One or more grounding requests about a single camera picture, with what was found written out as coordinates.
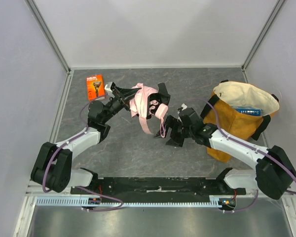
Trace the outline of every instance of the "pink cloth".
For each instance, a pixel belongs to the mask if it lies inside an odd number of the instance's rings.
[[[144,86],[143,83],[138,83],[132,88],[141,88],[135,95],[134,99],[130,100],[129,106],[131,110],[131,116],[134,117],[136,114],[139,115],[139,123],[143,131],[147,134],[152,134],[147,125],[147,116],[151,115],[149,111],[149,105],[157,105],[157,101],[148,102],[148,97],[151,94],[158,93],[154,88]]]

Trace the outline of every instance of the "open bag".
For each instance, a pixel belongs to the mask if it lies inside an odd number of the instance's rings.
[[[243,140],[248,140],[250,137],[258,140],[270,123],[271,117],[280,109],[278,98],[274,94],[269,94],[248,83],[227,80],[214,88],[208,102],[216,109],[221,128]],[[261,116],[242,114],[232,106],[259,108]],[[207,104],[201,117],[204,123],[216,124],[215,113]],[[231,158],[230,155],[211,148],[207,148],[207,153],[222,162],[227,162]]]

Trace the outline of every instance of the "white wall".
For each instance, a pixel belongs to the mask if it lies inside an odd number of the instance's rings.
[[[286,1],[247,70],[250,83],[276,94],[280,111],[266,130],[296,168],[296,0]]]
[[[10,237],[65,72],[22,0],[0,0],[0,237]]]
[[[242,65],[276,0],[36,0],[71,67]]]

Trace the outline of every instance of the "blue package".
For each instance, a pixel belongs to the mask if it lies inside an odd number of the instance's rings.
[[[261,109],[257,109],[253,106],[232,106],[236,111],[245,115],[261,116]]]

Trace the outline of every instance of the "white bag lining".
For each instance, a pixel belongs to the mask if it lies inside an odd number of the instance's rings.
[[[261,115],[269,115],[280,109],[274,97],[264,90],[247,83],[227,81],[214,88],[215,94],[230,106],[254,106]]]

